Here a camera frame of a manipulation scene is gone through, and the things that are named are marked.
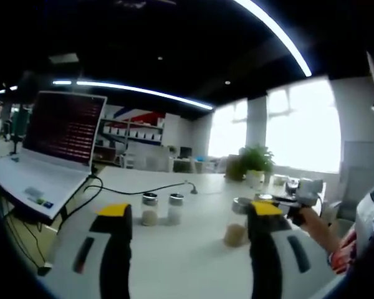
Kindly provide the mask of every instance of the black ceiling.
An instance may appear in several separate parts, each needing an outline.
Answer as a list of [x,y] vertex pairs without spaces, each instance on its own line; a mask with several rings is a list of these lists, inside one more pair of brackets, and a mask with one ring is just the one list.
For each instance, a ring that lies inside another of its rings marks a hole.
[[[274,34],[233,0],[46,0],[0,17],[0,89],[25,70],[41,78],[121,83],[214,106],[254,98],[304,79]],[[365,75],[353,13],[339,1],[256,0],[290,35],[313,75]],[[79,63],[53,65],[75,52]],[[50,84],[41,88],[63,90]],[[95,88],[110,103],[197,118],[207,113],[172,100]]]

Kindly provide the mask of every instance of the metal lid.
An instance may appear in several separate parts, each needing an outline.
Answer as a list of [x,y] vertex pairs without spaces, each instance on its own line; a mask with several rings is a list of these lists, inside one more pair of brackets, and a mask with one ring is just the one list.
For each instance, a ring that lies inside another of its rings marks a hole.
[[155,206],[158,203],[158,195],[155,193],[144,193],[143,203],[147,206]]
[[252,199],[245,197],[236,197],[233,199],[233,205],[231,206],[231,209],[236,214],[246,215],[247,207],[251,204],[251,202]]
[[184,195],[180,193],[172,193],[169,195],[169,203],[172,206],[182,206],[184,198]]

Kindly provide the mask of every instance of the laptop screen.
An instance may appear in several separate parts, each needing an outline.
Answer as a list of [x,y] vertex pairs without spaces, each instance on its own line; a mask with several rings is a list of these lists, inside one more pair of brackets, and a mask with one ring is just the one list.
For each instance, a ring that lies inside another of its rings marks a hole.
[[41,92],[23,147],[89,165],[105,97]]

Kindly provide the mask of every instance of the computer monitor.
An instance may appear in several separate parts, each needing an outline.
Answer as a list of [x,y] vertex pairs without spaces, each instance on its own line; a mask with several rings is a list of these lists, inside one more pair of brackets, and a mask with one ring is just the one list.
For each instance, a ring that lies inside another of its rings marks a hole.
[[180,147],[180,158],[189,158],[193,155],[192,148],[186,148],[184,146]]

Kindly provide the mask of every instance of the glass jar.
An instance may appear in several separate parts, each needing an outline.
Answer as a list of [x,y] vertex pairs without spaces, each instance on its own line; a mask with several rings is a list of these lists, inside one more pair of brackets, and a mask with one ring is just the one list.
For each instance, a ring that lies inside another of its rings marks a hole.
[[231,213],[229,215],[224,243],[230,247],[239,247],[248,240],[247,235],[247,208],[252,199],[237,197],[233,199]]
[[185,197],[179,193],[173,193],[169,196],[168,224],[179,225],[183,212],[183,203]]
[[158,196],[144,193],[141,199],[141,224],[154,226],[158,223]]

